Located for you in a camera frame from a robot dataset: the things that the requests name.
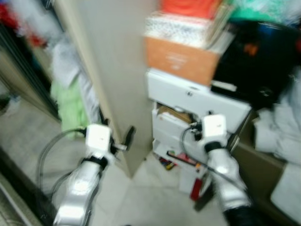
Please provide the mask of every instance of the white fabric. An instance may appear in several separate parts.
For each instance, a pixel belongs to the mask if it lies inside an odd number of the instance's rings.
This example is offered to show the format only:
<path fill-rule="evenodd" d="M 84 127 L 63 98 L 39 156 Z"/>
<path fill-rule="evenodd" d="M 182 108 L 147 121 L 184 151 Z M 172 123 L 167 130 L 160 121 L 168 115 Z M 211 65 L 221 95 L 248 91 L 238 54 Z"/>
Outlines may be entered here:
<path fill-rule="evenodd" d="M 301 71 L 274 110 L 259 111 L 255 148 L 288 161 L 271 200 L 286 215 L 301 223 Z"/>
<path fill-rule="evenodd" d="M 258 151 L 301 166 L 301 82 L 300 69 L 274 110 L 259 111 L 256 120 L 255 147 Z"/>
<path fill-rule="evenodd" d="M 77 61 L 75 54 L 76 49 L 71 45 L 67 36 L 64 36 L 53 49 L 53 77 L 66 89 L 80 72 L 80 63 Z"/>
<path fill-rule="evenodd" d="M 91 81 L 81 66 L 75 47 L 64 35 L 52 50 L 53 77 L 66 89 L 78 79 L 80 95 L 90 123 L 99 122 L 99 101 Z"/>
<path fill-rule="evenodd" d="M 27 27 L 48 42 L 55 42 L 63 31 L 51 12 L 46 11 L 37 0 L 10 0 L 12 9 L 17 13 L 22 29 Z"/>
<path fill-rule="evenodd" d="M 283 22 L 285 24 L 298 24 L 301 17 L 301 1 L 286 0 L 286 8 L 283 14 Z"/>
<path fill-rule="evenodd" d="M 79 87 L 80 94 L 83 99 L 84 107 L 87 113 L 87 116 L 91 123 L 99 122 L 99 101 L 96 97 L 96 93 L 93 89 L 93 86 L 85 73 L 79 74 Z"/>
<path fill-rule="evenodd" d="M 287 164 L 272 193 L 271 201 L 286 215 L 301 224 L 301 168 Z"/>

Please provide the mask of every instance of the black cable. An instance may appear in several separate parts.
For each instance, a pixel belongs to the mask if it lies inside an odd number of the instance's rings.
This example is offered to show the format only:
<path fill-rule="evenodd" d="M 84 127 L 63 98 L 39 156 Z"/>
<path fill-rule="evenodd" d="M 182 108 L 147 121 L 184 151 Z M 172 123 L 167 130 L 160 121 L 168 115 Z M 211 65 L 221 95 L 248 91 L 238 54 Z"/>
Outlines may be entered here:
<path fill-rule="evenodd" d="M 36 169 L 36 183 L 37 183 L 37 191 L 36 191 L 36 201 L 37 201 L 37 205 L 38 208 L 41 211 L 41 218 L 44 218 L 47 216 L 47 214 L 45 214 L 44 212 L 44 208 L 42 207 L 41 204 L 41 193 L 43 192 L 43 169 L 44 169 L 44 163 L 45 163 L 45 159 L 49 153 L 49 151 L 51 150 L 51 148 L 53 147 L 53 145 L 58 142 L 60 139 L 62 139 L 64 136 L 72 133 L 72 132 L 80 132 L 82 134 L 84 134 L 84 136 L 86 135 L 86 129 L 70 129 L 70 130 L 66 130 L 62 133 L 60 133 L 59 135 L 55 136 L 42 150 L 41 154 L 39 155 L 39 159 L 38 159 L 38 164 L 37 164 L 37 169 Z"/>
<path fill-rule="evenodd" d="M 69 173 L 66 173 L 64 175 L 62 175 L 57 181 L 56 183 L 52 186 L 52 189 L 51 189 L 51 193 L 50 193 L 50 200 L 52 201 L 53 200 L 53 196 L 55 195 L 55 193 L 57 192 L 57 190 L 60 188 L 60 186 L 62 185 L 62 183 L 67 179 L 67 177 L 72 173 L 69 172 Z"/>
<path fill-rule="evenodd" d="M 100 108 L 100 106 L 98 107 L 98 113 L 99 113 L 99 117 L 100 117 L 100 121 L 102 124 L 105 124 L 105 118 L 102 112 L 102 109 Z"/>
<path fill-rule="evenodd" d="M 180 145 L 181 145 L 181 148 L 183 150 L 183 152 L 190 158 L 192 159 L 193 161 L 201 164 L 202 166 L 204 166 L 205 168 L 207 168 L 209 171 L 215 173 L 216 175 L 222 177 L 223 179 L 227 180 L 228 182 L 230 182 L 231 184 L 233 184 L 235 187 L 237 187 L 239 190 L 243 191 L 243 192 L 247 192 L 247 189 L 244 189 L 242 188 L 241 186 L 239 186 L 234 180 L 232 180 L 231 178 L 223 175 L 222 173 L 216 171 L 215 169 L 213 169 L 212 167 L 208 166 L 206 163 L 204 162 L 201 162 L 199 160 L 196 160 L 195 158 L 193 158 L 192 156 L 190 156 L 185 148 L 185 144 L 184 144 L 184 141 L 185 141 L 185 136 L 187 134 L 187 132 L 191 129 L 191 127 L 188 127 L 186 128 L 183 132 L 182 132 L 182 136 L 181 136 L 181 142 L 180 142 Z"/>

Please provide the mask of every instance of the cabinet drawer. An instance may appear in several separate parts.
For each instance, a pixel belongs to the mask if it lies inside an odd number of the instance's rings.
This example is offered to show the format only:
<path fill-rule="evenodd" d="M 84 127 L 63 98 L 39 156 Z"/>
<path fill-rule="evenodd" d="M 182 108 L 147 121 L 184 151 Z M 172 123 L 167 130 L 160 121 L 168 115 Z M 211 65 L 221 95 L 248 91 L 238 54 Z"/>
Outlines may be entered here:
<path fill-rule="evenodd" d="M 158 114 L 158 109 L 153 109 L 152 125 L 154 139 L 169 146 L 176 155 L 182 153 L 180 142 L 183 131 L 189 127 L 187 123 L 168 113 Z M 184 142 L 189 154 L 199 160 L 207 161 L 203 146 L 194 140 L 191 133 L 187 133 Z"/>
<path fill-rule="evenodd" d="M 191 166 L 189 164 L 186 164 L 182 161 L 179 161 L 177 159 L 174 159 L 170 156 L 168 156 L 166 153 L 167 151 L 171 151 L 172 148 L 159 142 L 158 140 L 154 140 L 152 142 L 152 146 L 153 146 L 153 152 L 159 156 L 161 156 L 162 158 L 166 159 L 166 160 L 169 160 L 169 161 L 172 161 L 174 162 L 175 164 L 177 164 L 178 166 L 180 166 L 182 169 L 188 171 L 189 173 L 193 174 L 195 177 L 198 177 L 198 178 L 202 178 L 203 175 L 205 174 L 206 172 L 206 169 L 204 167 L 200 167 L 200 170 L 197 170 L 194 166 Z"/>
<path fill-rule="evenodd" d="M 208 111 L 225 115 L 227 130 L 235 133 L 251 110 L 249 104 L 220 96 L 188 80 L 150 69 L 147 73 L 149 98 L 176 110 L 195 113 L 199 118 Z"/>

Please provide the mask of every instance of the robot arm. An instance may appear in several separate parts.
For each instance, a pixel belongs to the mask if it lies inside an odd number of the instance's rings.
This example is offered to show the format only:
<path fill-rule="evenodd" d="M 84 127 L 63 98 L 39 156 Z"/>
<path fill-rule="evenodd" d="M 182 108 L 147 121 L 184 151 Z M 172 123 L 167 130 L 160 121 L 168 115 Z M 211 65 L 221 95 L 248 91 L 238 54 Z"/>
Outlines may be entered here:
<path fill-rule="evenodd" d="M 215 194 L 230 226 L 259 226 L 258 216 L 239 175 L 239 165 L 225 148 L 226 120 L 223 115 L 208 115 L 202 119 L 205 152 L 214 181 Z"/>
<path fill-rule="evenodd" d="M 126 151 L 132 141 L 134 127 L 129 130 L 124 145 L 114 143 L 111 129 L 92 124 L 87 128 L 86 158 L 68 177 L 66 194 L 57 211 L 54 225 L 84 226 L 89 222 L 92 202 L 106 167 L 112 164 L 117 150 Z"/>

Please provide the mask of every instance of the cardboard box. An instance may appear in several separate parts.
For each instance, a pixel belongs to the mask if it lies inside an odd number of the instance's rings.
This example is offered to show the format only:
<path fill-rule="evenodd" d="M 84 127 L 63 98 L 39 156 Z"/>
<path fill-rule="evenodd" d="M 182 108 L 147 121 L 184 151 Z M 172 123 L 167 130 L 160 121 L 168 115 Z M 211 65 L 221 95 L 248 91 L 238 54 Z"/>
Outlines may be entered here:
<path fill-rule="evenodd" d="M 145 36 L 202 48 L 212 21 L 153 12 L 146 18 Z"/>
<path fill-rule="evenodd" d="M 219 53 L 153 37 L 145 41 L 149 67 L 210 86 Z"/>
<path fill-rule="evenodd" d="M 163 12 L 201 18 L 214 18 L 221 0 L 162 0 Z"/>
<path fill-rule="evenodd" d="M 158 115 L 159 114 L 163 114 L 163 113 L 168 113 L 168 114 L 171 114 L 173 115 L 174 117 L 182 120 L 183 122 L 185 123 L 191 123 L 191 119 L 190 117 L 188 116 L 187 113 L 180 113 L 180 112 L 176 112 L 174 109 L 171 109 L 169 107 L 166 107 L 166 106 L 161 106 L 159 109 L 158 109 Z"/>

